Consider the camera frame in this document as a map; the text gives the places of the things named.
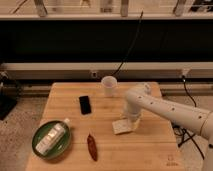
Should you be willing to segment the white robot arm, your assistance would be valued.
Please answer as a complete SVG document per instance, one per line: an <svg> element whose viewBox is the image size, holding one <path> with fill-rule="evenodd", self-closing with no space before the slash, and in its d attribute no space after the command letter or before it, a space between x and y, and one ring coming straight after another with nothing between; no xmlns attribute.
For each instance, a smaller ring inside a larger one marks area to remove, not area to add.
<svg viewBox="0 0 213 171"><path fill-rule="evenodd" d="M213 171L213 111L153 97L145 82L128 89L125 100L124 116L131 122L136 122L145 109L205 138L208 147L202 171Z"/></svg>

